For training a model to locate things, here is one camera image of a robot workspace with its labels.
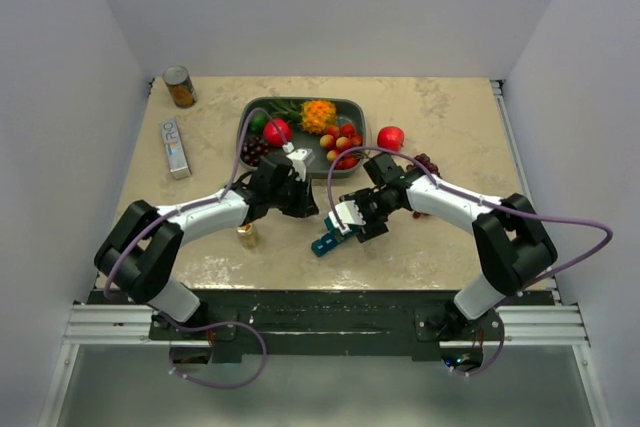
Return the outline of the teal weekly pill organizer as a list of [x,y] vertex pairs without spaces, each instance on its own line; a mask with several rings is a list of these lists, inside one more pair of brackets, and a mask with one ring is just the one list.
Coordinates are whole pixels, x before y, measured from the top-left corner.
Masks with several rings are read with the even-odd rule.
[[316,257],[322,257],[346,242],[354,232],[347,227],[345,231],[336,227],[330,217],[324,219],[326,233],[311,244],[311,251]]

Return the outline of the amber pill bottle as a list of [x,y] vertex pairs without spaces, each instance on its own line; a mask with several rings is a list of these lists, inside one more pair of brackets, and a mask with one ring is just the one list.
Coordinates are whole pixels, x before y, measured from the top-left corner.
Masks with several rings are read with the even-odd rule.
[[247,249],[254,248],[259,243],[259,234],[253,223],[238,227],[236,233],[241,244]]

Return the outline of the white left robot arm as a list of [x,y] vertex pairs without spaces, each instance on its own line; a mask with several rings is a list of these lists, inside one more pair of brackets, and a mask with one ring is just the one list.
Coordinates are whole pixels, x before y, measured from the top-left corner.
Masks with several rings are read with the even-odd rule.
[[270,154],[248,182],[234,182],[195,201],[162,207],[144,200],[130,204],[98,249],[94,266],[135,303],[171,317],[183,338],[200,337],[207,327],[203,302],[171,275],[180,248],[217,231],[248,225],[271,209],[293,218],[316,215],[307,174],[311,157],[307,149]]

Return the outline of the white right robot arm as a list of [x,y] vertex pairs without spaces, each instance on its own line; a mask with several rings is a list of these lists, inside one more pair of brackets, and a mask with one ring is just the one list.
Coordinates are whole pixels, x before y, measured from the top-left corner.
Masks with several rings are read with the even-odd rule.
[[336,225],[353,230],[359,242],[386,233],[389,216],[400,209],[435,216],[474,239],[481,273],[425,321],[440,338],[469,339],[480,329],[481,317],[558,258],[530,201],[521,194],[483,198],[424,166],[405,171],[387,153],[374,156],[364,168],[374,186],[342,195],[336,205]]

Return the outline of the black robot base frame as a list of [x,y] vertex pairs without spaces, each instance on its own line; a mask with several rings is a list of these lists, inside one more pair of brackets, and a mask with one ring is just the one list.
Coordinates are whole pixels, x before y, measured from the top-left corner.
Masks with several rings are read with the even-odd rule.
[[199,289],[205,310],[181,330],[119,293],[93,291],[74,306],[67,340],[84,345],[165,345],[178,364],[239,363],[245,355],[409,357],[446,366],[488,366],[487,350],[565,345],[581,325],[574,308],[535,290],[513,297],[451,339],[425,321],[447,290]]

